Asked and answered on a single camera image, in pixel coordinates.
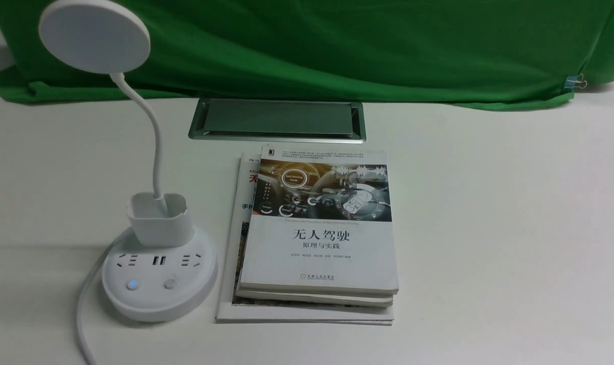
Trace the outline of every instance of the white desk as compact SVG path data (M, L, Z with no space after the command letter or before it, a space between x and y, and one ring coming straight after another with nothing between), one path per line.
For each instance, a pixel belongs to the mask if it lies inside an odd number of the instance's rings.
M223 270L238 158L262 143L190 140L195 100L152 104L163 187L187 197ZM178 321L133 326L95 288L84 316L98 362L614 364L614 85L549 111L365 104L365 116L368 141L351 148L386 150L391 166L394 326L216 325L218 288ZM128 197L150 188L152 140L132 102L0 99L0 364L82 363L77 289L127 226Z

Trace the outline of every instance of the white desk lamp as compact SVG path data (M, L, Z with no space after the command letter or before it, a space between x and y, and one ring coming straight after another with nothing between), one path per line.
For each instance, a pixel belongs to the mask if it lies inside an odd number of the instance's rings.
M156 137L154 191L135 194L127 205L131 228L107 248L87 277L78 312L94 274L102 265L108 298L137 321L169 321L195 309L216 280L216 254L208 236L193 226L187 202L160 189L162 157L158 120L151 106L124 80L151 50L149 31L130 10L108 0L57 0L41 15L39 35L56 58L77 69L107 74L149 116ZM81 331L78 339L94 363Z

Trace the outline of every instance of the blue binder clip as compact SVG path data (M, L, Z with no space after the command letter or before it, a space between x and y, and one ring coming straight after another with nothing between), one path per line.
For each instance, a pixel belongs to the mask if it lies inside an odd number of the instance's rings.
M575 88L586 88L588 84L589 83L584 79L583 74L576 76L568 76L566 77L566 81L564 81L564 93L571 92L575 90Z

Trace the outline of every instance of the stack of books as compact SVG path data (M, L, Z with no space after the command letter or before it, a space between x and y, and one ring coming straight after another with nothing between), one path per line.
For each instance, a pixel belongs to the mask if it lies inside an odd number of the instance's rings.
M218 321L390 325L399 290L386 155L242 155Z

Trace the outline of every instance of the green cloth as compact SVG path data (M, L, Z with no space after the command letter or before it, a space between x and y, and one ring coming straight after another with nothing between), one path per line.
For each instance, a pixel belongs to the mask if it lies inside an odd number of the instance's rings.
M37 32L51 0L0 0L16 102L124 98ZM119 0L152 52L126 79L144 97L201 95L546 108L567 76L614 81L614 0Z

